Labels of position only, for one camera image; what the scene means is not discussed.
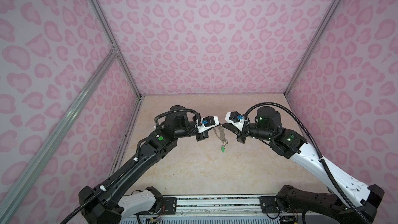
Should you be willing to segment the metal key holder plate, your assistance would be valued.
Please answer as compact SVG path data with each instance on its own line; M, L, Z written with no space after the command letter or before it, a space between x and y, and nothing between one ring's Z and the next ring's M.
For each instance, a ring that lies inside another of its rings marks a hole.
M214 133L216 137L222 142L222 147L226 147L228 145L228 140L225 135L225 128L219 125L214 128Z

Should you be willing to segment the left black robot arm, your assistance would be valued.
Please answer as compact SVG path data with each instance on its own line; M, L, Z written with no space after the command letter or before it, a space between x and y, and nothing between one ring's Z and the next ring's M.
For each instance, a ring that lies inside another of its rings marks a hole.
M127 190L174 149L179 139L194 136L202 141L220 124L217 116L202 118L197 111L180 105L156 116L154 122L154 130L137 143L132 158L102 183L80 191L79 207L74 213L81 212L87 223L118 224L127 216L144 212L162 215L163 196L154 187L129 196Z

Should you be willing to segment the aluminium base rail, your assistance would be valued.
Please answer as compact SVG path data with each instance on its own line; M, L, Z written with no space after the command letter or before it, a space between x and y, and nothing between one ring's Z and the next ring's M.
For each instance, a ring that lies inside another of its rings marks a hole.
M335 224L337 221L301 209L290 209L268 215L262 213L261 197L275 199L274 195L174 195L176 213L163 214L163 203L154 214L143 212L122 218L123 224Z

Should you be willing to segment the right corner aluminium post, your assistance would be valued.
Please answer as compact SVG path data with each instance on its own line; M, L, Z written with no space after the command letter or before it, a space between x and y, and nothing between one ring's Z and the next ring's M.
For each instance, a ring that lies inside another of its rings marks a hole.
M285 98L288 98L288 96L292 93L293 91L293 87L295 86L295 84L297 83L297 81L299 80L299 76L302 73L302 71L304 70L304 67L306 66L306 64L308 63L308 61L310 60L312 54L314 53L314 50L316 48L316 46L318 45L318 43L320 42L320 40L322 39L322 35L325 33L325 31L328 28L328 25L330 24L330 22L332 21L334 15L337 13L337 11L339 10L341 4L343 3L344 0L332 0L329 8L327 9L327 11L325 12L324 16L321 19L321 22L312 38L312 40L309 43L308 48L306 49L305 53L303 54L296 70L294 71L294 74L291 78L291 81L288 84L287 89L284 92L284 96Z

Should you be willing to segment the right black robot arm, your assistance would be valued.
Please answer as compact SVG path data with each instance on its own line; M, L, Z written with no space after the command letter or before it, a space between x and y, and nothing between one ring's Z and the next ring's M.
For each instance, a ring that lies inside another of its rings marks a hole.
M289 211L314 212L336 220L340 224L371 224L385 194L377 185L367 185L324 157L307 129L306 136L284 128L279 108L294 120L298 118L286 107L276 103L260 103L245 114L228 112L223 127L236 134L239 143L246 138L257 139L270 149L309 171L326 185L327 194L299 190L284 185L271 208L280 213Z

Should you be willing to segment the left corner aluminium post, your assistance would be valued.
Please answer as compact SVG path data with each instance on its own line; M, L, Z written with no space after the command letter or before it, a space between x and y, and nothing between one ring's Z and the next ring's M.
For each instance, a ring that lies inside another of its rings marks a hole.
M109 44L111 45L112 49L116 53L116 58L119 61L122 71L124 72L125 76L127 77L127 81L130 84L131 88L133 89L133 92L135 96L138 99L142 98L142 95L140 94L138 87L133 79L132 73L127 65L127 62L125 60L124 55L122 54L120 47L116 41L116 38L112 32L112 29L110 27L109 21L106 18L106 15L101 7L101 4L99 0L88 0L90 6L92 7L94 14L96 15L96 18L106 36L108 39Z

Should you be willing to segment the aluminium frame strut diagonal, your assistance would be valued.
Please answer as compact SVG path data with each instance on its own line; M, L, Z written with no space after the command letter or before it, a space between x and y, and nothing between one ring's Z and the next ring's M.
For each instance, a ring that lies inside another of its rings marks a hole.
M63 118L61 118L61 120L51 130L51 133L46 138L44 144L10 188L10 191L7 193L1 204L2 224L8 224L11 221L12 217L25 200L61 142L66 137L70 128L75 123L85 105L88 103L107 71L115 62L117 54L118 53L115 50L109 52L106 59L101 63L92 77L82 88L79 95L77 95L69 106Z

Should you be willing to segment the corner aluminium post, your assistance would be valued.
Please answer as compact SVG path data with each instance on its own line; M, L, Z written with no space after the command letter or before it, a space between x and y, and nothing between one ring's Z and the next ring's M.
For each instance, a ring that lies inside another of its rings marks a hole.
M125 76L127 77L127 81L130 84L131 88L133 89L133 92L135 96L138 99L142 98L142 95L140 94L138 87L133 79L132 73L127 65L127 62L125 60L124 55L122 54L120 47L116 41L116 38L112 32L112 29L110 27L109 21L106 18L106 15L101 7L101 4L99 0L88 0L90 6L92 7L94 14L96 15L96 18L106 36L108 39L109 44L111 45L112 49L116 53L116 58L119 61L122 71L124 72Z
M324 16L321 19L321 22L312 38L312 40L309 43L308 48L306 49L305 53L303 54L296 70L294 71L294 74L291 78L291 81L288 84L287 89L284 92L284 96L285 98L288 98L288 96L292 93L293 91L293 87L295 86L295 84L297 83L297 81L299 80L299 76L302 73L302 71L304 70L304 67L306 66L306 64L308 63L308 61L310 60L312 54L314 53L314 50L316 48L316 46L318 45L318 43L320 42L320 40L322 39L322 35L325 33L325 31L328 28L328 25L330 24L330 22L332 21L334 15L337 13L337 11L339 10L341 4L343 3L344 0L332 0L329 8L327 9L327 11L325 12Z

